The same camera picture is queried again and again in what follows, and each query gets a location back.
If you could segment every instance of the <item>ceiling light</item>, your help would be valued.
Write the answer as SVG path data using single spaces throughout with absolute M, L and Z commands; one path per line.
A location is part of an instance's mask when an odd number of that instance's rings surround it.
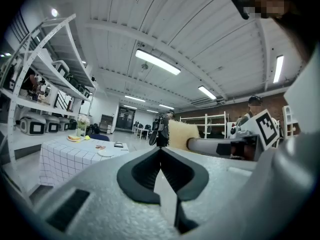
M 171 109 L 171 110 L 174 110 L 174 108 L 173 108 L 173 107 L 170 107 L 170 106 L 165 106 L 165 105 L 161 105 L 161 104 L 159 104 L 159 106 L 164 107 L 164 108 L 168 108 L 168 109 Z
M 213 100 L 215 100 L 217 98 L 208 89 L 206 89 L 204 86 L 200 86 L 198 89 L 201 92 L 203 92 L 205 95 L 207 95 L 209 98 L 213 99 Z
M 144 61 L 150 62 L 150 63 L 152 63 L 152 64 L 154 64 L 164 70 L 167 70 L 174 75 L 178 75 L 181 72 L 181 70 L 179 68 L 172 66 L 171 64 L 165 62 L 164 60 L 162 60 L 158 57 L 155 57 L 154 55 L 152 55 L 148 52 L 145 52 L 144 50 L 137 49 L 135 56 L 140 59 L 143 59 Z
M 58 16 L 58 11 L 56 9 L 52 9 L 51 10 L 51 14 L 53 17 L 57 17 Z
M 136 107 L 134 107 L 134 106 L 128 106 L 128 105 L 123 105 L 124 107 L 127 107 L 127 108 L 130 108 L 130 109 L 134 109 L 134 110 L 136 110 L 137 108 Z
M 277 83 L 279 81 L 283 63 L 284 63 L 283 55 L 276 57 L 276 68 L 275 68 L 273 83 Z
M 128 96 L 128 95 L 125 95 L 124 97 L 126 97 L 126 98 L 128 98 L 128 99 L 133 99 L 133 100 L 136 100 L 136 101 L 140 101 L 140 102 L 146 102 L 146 101 L 143 100 L 143 99 L 131 97 L 131 96 Z

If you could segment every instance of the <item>white shelving unit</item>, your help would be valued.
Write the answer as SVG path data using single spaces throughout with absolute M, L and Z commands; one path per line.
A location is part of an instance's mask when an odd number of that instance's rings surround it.
M 205 114 L 204 116 L 197 116 L 197 117 L 181 117 L 180 122 L 183 121 L 192 121 L 192 120 L 204 120 L 204 124 L 195 124 L 196 126 L 204 126 L 204 138 L 207 138 L 208 127 L 224 127 L 224 138 L 227 137 L 227 117 L 226 111 L 223 114 L 215 114 L 215 115 L 208 115 Z M 213 119 L 224 119 L 224 123 L 212 123 Z
M 40 110 L 42 112 L 51 112 L 56 114 L 61 114 L 64 116 L 77 117 L 80 111 L 82 101 L 87 101 L 91 103 L 91 100 L 80 93 L 74 86 L 72 86 L 62 75 L 52 66 L 52 59 L 44 46 L 51 40 L 55 39 L 55 35 L 59 32 L 58 36 L 62 33 L 65 36 L 63 38 L 65 47 L 70 49 L 70 58 L 66 58 L 67 65 L 69 66 L 70 73 L 75 76 L 79 84 L 84 85 L 89 88 L 95 89 L 95 86 L 86 72 L 86 68 L 82 63 L 82 59 L 79 55 L 77 47 L 75 45 L 69 22 L 76 17 L 75 14 L 70 17 L 59 19 L 59 20 L 47 20 L 36 27 L 32 32 L 30 32 L 20 43 L 19 48 L 11 56 L 8 61 L 3 77 L 0 80 L 0 92 L 10 99 L 10 105 L 8 110 L 8 120 L 7 124 L 0 124 L 0 131 L 5 136 L 4 141 L 2 141 L 0 149 L 3 148 L 5 141 L 8 143 L 9 159 L 10 162 L 3 165 L 8 182 L 12 186 L 17 186 L 15 189 L 17 192 L 24 197 L 27 204 L 32 206 L 29 199 L 30 194 L 37 189 L 38 177 L 39 177 L 39 156 L 40 152 L 29 154 L 25 157 L 16 159 L 15 150 L 24 149 L 27 147 L 32 147 L 40 145 L 43 142 L 52 140 L 56 137 L 67 136 L 74 134 L 73 131 L 59 131 L 58 133 L 45 133 L 43 135 L 26 135 L 20 131 L 19 128 L 14 129 L 15 125 L 15 111 L 16 106 L 24 106 L 31 109 Z M 45 37 L 40 41 L 34 50 L 30 50 L 30 42 L 33 35 L 36 33 L 44 33 Z M 13 91 L 3 88 L 4 79 L 7 75 L 10 65 L 13 59 L 17 56 L 21 57 L 23 60 L 22 70 L 20 71 L 14 85 Z M 42 76 L 46 82 L 51 86 L 55 86 L 58 90 L 63 91 L 68 94 L 72 99 L 73 111 L 66 111 L 61 108 L 56 108 L 53 104 L 48 104 L 41 101 L 34 101 L 30 99 L 24 99 L 19 96 L 19 91 L 21 85 L 24 81 L 26 73 L 29 68 L 34 69 L 40 76 Z
M 295 124 L 297 124 L 298 121 L 296 120 L 295 115 L 292 113 L 290 106 L 284 106 L 282 108 L 282 112 L 283 112 L 284 139 L 287 140 L 295 136 L 294 135 L 294 132 L 296 130 Z

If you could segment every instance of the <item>ceiling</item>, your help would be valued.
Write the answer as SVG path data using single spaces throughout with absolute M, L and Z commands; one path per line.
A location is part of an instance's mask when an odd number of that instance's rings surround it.
M 71 28 L 81 57 L 107 95 L 141 109 L 177 111 L 215 106 L 204 85 L 230 101 L 290 85 L 301 58 L 272 19 L 244 20 L 231 0 L 40 0 L 44 15 L 76 13 Z M 173 75 L 136 58 L 142 49 L 181 69 Z M 276 57 L 284 55 L 273 84 Z M 146 100 L 132 102 L 124 95 Z

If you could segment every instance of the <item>person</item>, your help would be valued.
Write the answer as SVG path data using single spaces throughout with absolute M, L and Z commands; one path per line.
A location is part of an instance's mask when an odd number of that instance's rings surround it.
M 175 115 L 173 110 L 169 110 L 167 114 L 162 118 L 163 129 L 159 131 L 158 138 L 156 139 L 157 147 L 166 147 L 169 141 L 169 120 Z
M 259 96 L 251 96 L 248 100 L 248 113 L 244 115 L 244 117 L 237 120 L 236 126 L 241 126 L 245 122 L 247 122 L 253 116 L 262 112 L 262 99 Z
M 35 72 L 31 68 L 29 68 L 21 84 L 19 95 L 23 96 L 24 98 L 29 98 L 32 91 L 38 90 L 39 85 L 42 86 L 45 83 L 45 80 L 41 80 L 38 84 Z M 39 91 L 39 93 L 42 95 L 44 94 L 44 92 L 41 90 Z

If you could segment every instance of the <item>table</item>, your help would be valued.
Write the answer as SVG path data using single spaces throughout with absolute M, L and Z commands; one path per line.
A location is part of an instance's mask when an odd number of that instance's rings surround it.
M 136 128 L 136 135 L 137 136 L 138 136 L 138 131 L 140 131 L 140 140 L 141 140 L 142 132 L 145 132 L 145 131 L 146 131 L 146 139 L 148 139 L 148 133 L 149 133 L 148 129 Z
M 42 143 L 39 184 L 58 186 L 89 165 L 129 153 L 127 144 L 122 143 L 123 147 L 114 147 L 114 144 L 93 138 L 76 143 L 67 140 L 66 136 Z M 104 150 L 110 151 L 112 157 L 100 156 L 96 145 L 105 146 Z

